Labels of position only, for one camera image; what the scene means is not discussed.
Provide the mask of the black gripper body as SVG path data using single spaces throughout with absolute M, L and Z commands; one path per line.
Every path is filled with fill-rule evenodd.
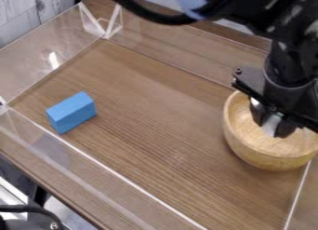
M 318 133 L 318 87 L 312 79 L 300 87 L 287 87 L 273 81 L 271 73 L 263 69 L 239 67 L 232 72 L 232 86 L 248 98 L 256 99 L 269 113 L 288 115 L 300 129 Z

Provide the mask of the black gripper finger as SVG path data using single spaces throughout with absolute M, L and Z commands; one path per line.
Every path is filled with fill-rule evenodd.
M 273 115 L 273 137 L 287 138 L 296 130 L 298 124 L 288 115 Z
M 267 107 L 253 98 L 249 99 L 249 111 L 255 123 L 261 126 L 265 116 L 269 114 Z

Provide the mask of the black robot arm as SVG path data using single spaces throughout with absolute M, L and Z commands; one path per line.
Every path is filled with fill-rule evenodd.
M 271 40 L 263 68 L 237 68 L 232 86 L 249 98 L 252 120 L 273 137 L 318 133 L 318 0 L 176 0 L 167 15 L 136 0 L 113 0 L 144 20 L 188 25 L 225 19 Z

